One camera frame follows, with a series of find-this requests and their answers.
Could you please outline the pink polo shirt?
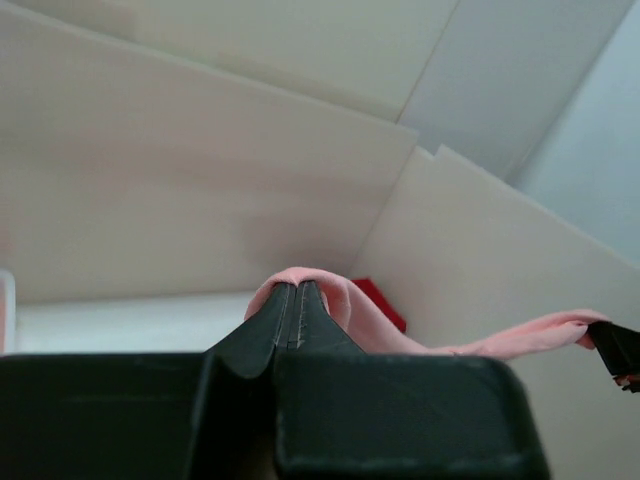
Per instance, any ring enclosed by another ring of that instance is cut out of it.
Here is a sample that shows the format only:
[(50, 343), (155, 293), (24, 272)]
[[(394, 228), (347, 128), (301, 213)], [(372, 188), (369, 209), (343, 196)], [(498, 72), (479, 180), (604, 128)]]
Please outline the pink polo shirt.
[(250, 300), (244, 318), (258, 312), (276, 284), (299, 286), (305, 281), (316, 282), (330, 317), (359, 347), (374, 354), (470, 355), (508, 361), (571, 344), (593, 350), (588, 327), (612, 324), (601, 313), (571, 310), (544, 315), (470, 344), (428, 348), (401, 333), (351, 280), (306, 267), (291, 267), (269, 277)]

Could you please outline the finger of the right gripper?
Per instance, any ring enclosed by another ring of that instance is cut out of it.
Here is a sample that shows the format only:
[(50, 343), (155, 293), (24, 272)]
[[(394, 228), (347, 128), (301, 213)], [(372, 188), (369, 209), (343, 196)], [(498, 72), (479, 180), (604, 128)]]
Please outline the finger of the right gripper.
[(596, 322), (588, 334), (614, 382), (623, 390), (639, 392), (640, 334), (610, 322)]

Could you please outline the white plastic basket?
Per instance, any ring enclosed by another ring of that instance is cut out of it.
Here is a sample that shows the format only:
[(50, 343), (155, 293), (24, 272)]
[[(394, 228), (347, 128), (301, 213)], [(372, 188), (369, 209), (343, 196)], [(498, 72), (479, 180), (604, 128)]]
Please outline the white plastic basket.
[(0, 271), (1, 305), (0, 334), (1, 354), (15, 351), (16, 345), (16, 289), (13, 275), (6, 269)]

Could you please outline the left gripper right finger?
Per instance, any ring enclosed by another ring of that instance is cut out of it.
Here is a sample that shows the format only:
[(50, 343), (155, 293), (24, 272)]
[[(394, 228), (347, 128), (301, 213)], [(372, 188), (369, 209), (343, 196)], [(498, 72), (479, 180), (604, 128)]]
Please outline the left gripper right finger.
[(273, 370), (282, 479), (546, 479), (527, 395), (503, 362), (363, 352), (318, 286), (296, 290)]

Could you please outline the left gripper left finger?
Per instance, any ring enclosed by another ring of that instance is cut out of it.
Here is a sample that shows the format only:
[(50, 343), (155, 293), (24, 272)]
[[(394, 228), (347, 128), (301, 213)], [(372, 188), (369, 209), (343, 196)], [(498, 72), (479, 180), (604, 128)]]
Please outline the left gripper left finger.
[(35, 309), (1, 360), (5, 479), (271, 479), (289, 287), (226, 300)]

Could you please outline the folded red t shirt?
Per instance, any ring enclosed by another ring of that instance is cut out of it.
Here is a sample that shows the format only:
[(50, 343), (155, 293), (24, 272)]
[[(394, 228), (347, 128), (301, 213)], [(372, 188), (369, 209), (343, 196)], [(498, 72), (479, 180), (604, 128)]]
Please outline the folded red t shirt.
[(352, 282), (378, 307), (384, 316), (401, 332), (407, 331), (407, 322), (388, 301), (384, 293), (370, 278), (353, 279)]

